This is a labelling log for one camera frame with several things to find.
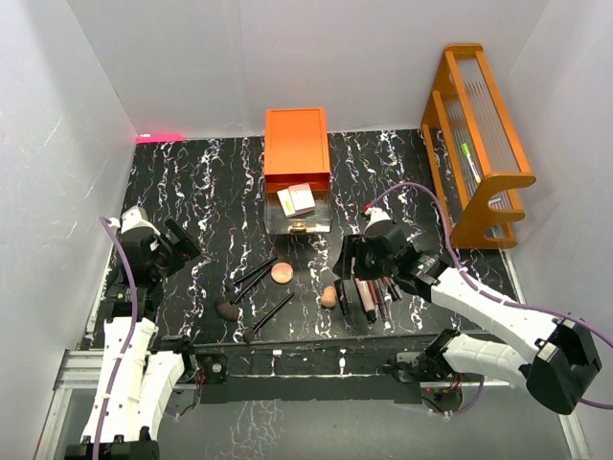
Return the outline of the small black makeup brush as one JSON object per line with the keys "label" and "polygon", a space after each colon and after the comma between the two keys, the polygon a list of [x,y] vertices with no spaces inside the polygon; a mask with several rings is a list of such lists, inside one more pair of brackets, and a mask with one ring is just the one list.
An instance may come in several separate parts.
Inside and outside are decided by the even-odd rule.
{"label": "small black makeup brush", "polygon": [[288,293],[271,311],[267,312],[263,318],[253,324],[251,327],[246,328],[242,334],[242,340],[244,343],[252,343],[259,331],[295,296],[294,292]]}

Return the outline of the beige makeup sponge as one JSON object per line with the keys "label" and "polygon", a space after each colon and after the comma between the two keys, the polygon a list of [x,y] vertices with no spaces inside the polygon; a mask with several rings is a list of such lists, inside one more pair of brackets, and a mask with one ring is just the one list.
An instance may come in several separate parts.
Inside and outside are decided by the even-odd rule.
{"label": "beige makeup sponge", "polygon": [[336,306],[336,289],[334,286],[324,288],[320,298],[320,305],[325,309],[333,309]]}

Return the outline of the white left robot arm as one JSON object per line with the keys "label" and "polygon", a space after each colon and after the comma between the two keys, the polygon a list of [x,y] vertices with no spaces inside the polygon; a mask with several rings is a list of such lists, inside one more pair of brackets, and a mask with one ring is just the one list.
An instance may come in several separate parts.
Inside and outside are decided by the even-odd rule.
{"label": "white left robot arm", "polygon": [[198,371],[186,336],[160,338],[156,317],[163,283],[200,256],[193,237],[169,218],[166,236],[134,206],[102,226],[121,265],[104,296],[103,354],[97,391],[78,443],[66,459],[157,459],[158,431],[177,382]]}

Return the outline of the pink square blush palette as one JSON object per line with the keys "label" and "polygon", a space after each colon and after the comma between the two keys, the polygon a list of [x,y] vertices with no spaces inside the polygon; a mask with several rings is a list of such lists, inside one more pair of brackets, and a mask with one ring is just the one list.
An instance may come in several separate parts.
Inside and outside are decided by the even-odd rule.
{"label": "pink square blush palette", "polygon": [[295,215],[308,213],[315,209],[315,200],[308,183],[292,185],[288,188]]}

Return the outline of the black makeup tube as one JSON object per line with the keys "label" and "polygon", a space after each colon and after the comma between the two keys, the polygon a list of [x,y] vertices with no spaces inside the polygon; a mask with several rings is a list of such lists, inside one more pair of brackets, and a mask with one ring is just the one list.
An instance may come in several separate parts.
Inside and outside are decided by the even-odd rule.
{"label": "black makeup tube", "polygon": [[349,297],[348,297],[348,291],[349,291],[348,285],[349,285],[348,280],[337,279],[334,281],[334,288],[336,291],[338,304],[344,316],[348,316],[351,314]]}

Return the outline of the orange drawer cabinet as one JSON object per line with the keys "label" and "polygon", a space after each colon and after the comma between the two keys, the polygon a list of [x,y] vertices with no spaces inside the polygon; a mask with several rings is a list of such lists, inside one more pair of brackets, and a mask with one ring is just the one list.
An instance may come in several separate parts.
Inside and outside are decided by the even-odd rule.
{"label": "orange drawer cabinet", "polygon": [[263,174],[268,193],[304,183],[314,192],[329,191],[331,165],[323,107],[266,112]]}

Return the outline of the pink tape strip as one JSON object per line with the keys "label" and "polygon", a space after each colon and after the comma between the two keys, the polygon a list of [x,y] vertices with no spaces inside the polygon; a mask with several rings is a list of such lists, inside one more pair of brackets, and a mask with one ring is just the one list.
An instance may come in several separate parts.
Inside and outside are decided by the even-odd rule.
{"label": "pink tape strip", "polygon": [[137,137],[136,144],[156,144],[167,142],[182,142],[184,136],[182,134],[143,134]]}

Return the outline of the large fluffy powder brush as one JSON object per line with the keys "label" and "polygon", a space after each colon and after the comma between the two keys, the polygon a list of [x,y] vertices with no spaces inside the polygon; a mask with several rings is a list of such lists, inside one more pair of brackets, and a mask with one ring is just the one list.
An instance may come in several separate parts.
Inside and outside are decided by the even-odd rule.
{"label": "large fluffy powder brush", "polygon": [[271,271],[272,267],[269,266],[264,270],[261,270],[253,280],[251,280],[240,292],[232,299],[221,299],[215,302],[216,313],[218,316],[229,322],[237,322],[239,317],[238,304],[242,299]]}

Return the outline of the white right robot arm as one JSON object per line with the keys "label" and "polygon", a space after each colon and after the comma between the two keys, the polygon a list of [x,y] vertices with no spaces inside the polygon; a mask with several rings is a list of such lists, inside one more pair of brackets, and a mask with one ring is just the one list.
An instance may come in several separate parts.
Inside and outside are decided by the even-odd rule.
{"label": "white right robot arm", "polygon": [[602,368],[593,334],[577,319],[521,309],[450,259],[419,251],[391,220],[344,237],[333,272],[343,280],[389,278],[404,292],[457,312],[493,335],[445,329],[415,358],[392,361],[416,380],[475,374],[522,387],[551,411],[571,414]]}

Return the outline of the aluminium mounting rail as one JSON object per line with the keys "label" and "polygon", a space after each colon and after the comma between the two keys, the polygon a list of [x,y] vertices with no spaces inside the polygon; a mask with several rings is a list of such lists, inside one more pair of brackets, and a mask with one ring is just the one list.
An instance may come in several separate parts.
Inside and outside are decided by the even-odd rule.
{"label": "aluminium mounting rail", "polygon": [[587,459],[577,416],[473,376],[398,382],[385,352],[228,347],[204,384],[181,382],[162,412],[165,459]]}

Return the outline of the red lip pencil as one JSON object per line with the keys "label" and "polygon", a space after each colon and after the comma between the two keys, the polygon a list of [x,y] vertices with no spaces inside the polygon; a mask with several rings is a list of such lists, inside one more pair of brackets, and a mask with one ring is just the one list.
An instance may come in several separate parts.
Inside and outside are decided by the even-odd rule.
{"label": "red lip pencil", "polygon": [[377,284],[375,280],[369,281],[369,289],[371,290],[371,295],[373,297],[373,301],[375,305],[379,308],[380,307],[380,296],[377,291]]}

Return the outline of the round peach powder compact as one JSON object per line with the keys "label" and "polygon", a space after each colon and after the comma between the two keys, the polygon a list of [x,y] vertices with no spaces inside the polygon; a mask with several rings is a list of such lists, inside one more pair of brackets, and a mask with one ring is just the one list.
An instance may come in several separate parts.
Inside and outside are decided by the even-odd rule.
{"label": "round peach powder compact", "polygon": [[294,270],[289,263],[277,263],[271,268],[272,280],[279,285],[288,284],[293,279],[293,275]]}

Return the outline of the pink lip gloss tube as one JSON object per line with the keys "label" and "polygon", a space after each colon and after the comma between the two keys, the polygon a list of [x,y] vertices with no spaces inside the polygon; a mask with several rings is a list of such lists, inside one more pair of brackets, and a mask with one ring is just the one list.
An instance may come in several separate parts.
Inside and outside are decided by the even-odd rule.
{"label": "pink lip gloss tube", "polygon": [[370,293],[369,285],[366,281],[362,281],[357,278],[354,279],[354,282],[360,295],[367,322],[369,324],[374,324],[376,321],[375,302]]}

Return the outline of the thin black makeup brush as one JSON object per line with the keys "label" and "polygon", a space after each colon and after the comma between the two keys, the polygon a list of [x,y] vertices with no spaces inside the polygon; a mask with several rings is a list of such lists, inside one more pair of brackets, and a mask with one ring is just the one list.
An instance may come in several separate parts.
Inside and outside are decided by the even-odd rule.
{"label": "thin black makeup brush", "polygon": [[278,256],[275,255],[273,257],[271,257],[270,259],[262,262],[261,264],[253,267],[252,269],[250,269],[249,271],[243,273],[242,275],[240,275],[237,279],[234,280],[230,280],[227,281],[224,285],[224,288],[226,291],[232,291],[234,289],[235,286],[243,283],[246,280],[251,279],[253,276],[259,274],[260,272],[262,272],[263,270],[265,270],[266,268],[268,268],[269,266],[271,266],[273,263],[275,263],[278,260]]}

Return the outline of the white square compact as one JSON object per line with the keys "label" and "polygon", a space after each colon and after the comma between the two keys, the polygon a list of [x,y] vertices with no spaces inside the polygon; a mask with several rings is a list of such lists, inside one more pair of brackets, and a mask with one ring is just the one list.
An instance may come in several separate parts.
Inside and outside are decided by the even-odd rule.
{"label": "white square compact", "polygon": [[280,201],[280,206],[284,212],[286,218],[291,218],[296,215],[296,210],[293,205],[291,193],[288,189],[279,190],[277,197]]}

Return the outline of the orange wooden shelf rack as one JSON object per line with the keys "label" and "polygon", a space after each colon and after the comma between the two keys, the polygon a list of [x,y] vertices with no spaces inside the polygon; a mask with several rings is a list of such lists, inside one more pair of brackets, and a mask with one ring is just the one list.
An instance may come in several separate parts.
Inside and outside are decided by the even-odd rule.
{"label": "orange wooden shelf rack", "polygon": [[[451,44],[444,49],[421,130],[452,246],[516,246],[512,226],[526,216],[518,192],[536,178],[482,45]],[[462,143],[470,148],[480,184]]]}

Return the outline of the brown lipstick tube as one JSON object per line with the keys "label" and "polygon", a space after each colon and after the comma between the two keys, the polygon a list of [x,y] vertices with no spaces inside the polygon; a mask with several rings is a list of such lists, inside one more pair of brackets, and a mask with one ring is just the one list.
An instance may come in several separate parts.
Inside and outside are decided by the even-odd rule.
{"label": "brown lipstick tube", "polygon": [[391,290],[391,286],[390,286],[390,282],[389,282],[388,278],[387,278],[387,277],[383,277],[383,278],[382,278],[382,282],[383,282],[383,284],[385,285],[385,287],[386,287],[387,291],[389,292],[389,294],[390,294],[390,296],[391,296],[392,300],[393,300],[394,302],[396,302],[396,301],[397,301],[397,298],[396,298],[396,296],[395,296],[394,292]]}

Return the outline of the green marker pen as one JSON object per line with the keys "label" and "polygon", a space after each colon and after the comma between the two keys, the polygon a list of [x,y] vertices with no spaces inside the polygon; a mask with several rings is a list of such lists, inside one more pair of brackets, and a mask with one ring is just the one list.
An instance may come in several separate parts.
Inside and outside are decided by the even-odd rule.
{"label": "green marker pen", "polygon": [[462,143],[461,144],[461,149],[462,152],[465,156],[466,162],[469,165],[469,168],[471,170],[471,173],[474,177],[474,180],[477,184],[481,183],[481,177],[480,174],[478,172],[478,168],[476,166],[476,163],[473,161],[471,153],[470,153],[470,148],[468,147],[467,143]]}

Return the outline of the clear acrylic drawer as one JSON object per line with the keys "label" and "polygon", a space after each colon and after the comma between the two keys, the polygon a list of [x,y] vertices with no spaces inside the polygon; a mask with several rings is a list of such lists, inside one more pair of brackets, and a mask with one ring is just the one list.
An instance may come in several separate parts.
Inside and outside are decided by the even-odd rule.
{"label": "clear acrylic drawer", "polygon": [[264,228],[270,235],[303,235],[329,233],[332,225],[332,212],[329,190],[312,191],[315,209],[308,213],[286,218],[280,206],[277,192],[268,184],[264,187],[265,202],[263,211]]}

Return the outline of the dark eyeliner pencil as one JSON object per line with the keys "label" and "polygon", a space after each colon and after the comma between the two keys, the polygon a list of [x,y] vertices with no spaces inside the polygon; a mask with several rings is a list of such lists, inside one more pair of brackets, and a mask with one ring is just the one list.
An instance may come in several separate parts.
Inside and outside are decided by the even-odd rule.
{"label": "dark eyeliner pencil", "polygon": [[378,280],[375,280],[376,284],[377,284],[377,291],[378,294],[380,296],[380,307],[378,308],[379,313],[382,317],[382,319],[384,321],[388,320],[388,313],[387,313],[387,308],[386,308],[386,300],[385,300],[385,294],[384,294],[384,290],[381,288],[380,283]]}

